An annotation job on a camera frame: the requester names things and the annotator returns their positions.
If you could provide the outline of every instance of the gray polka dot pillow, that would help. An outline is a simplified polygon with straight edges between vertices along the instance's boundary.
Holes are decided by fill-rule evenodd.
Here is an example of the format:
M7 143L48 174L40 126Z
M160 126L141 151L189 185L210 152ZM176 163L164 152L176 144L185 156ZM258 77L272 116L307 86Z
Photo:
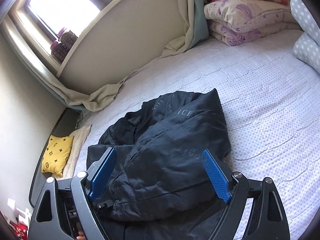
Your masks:
M301 0L291 0L291 12L301 28L320 46L320 29Z
M303 33L293 47L293 54L320 73L320 46L307 33Z

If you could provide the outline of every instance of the human hand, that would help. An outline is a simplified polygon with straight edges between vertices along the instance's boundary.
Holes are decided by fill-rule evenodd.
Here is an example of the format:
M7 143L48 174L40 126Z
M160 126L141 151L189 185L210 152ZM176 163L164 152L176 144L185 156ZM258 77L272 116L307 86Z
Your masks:
M77 236L77 240L86 240L82 231L79 231L79 236Z

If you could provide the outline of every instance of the white bedsheet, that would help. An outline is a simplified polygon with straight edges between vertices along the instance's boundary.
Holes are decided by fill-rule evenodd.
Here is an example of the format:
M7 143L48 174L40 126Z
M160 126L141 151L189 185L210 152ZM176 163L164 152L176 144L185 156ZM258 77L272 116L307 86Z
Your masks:
M85 117L82 125L92 129L76 172L85 170L87 147L143 101L176 90L216 88L232 146L225 161L249 179L274 179L291 239L297 240L320 206L320 75L292 55L301 33L284 30L235 47L210 39L151 61L110 106ZM235 239L243 235L249 204Z

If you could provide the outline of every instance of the yellow pillow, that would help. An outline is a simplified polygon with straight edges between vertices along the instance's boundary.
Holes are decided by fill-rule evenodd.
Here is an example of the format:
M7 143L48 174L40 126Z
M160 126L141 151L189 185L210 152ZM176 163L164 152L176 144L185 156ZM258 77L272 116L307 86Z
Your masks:
M72 148L73 136L50 136L48 145L42 159L42 173L52 172L62 177L62 171L66 166Z

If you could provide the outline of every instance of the red object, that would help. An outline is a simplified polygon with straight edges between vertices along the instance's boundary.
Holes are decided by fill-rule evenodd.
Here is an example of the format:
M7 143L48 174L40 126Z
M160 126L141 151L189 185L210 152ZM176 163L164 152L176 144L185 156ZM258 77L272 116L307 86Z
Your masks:
M21 238L22 240L27 240L27 231L28 227L22 223L15 224L10 221L10 224L14 227L14 233L17 237Z

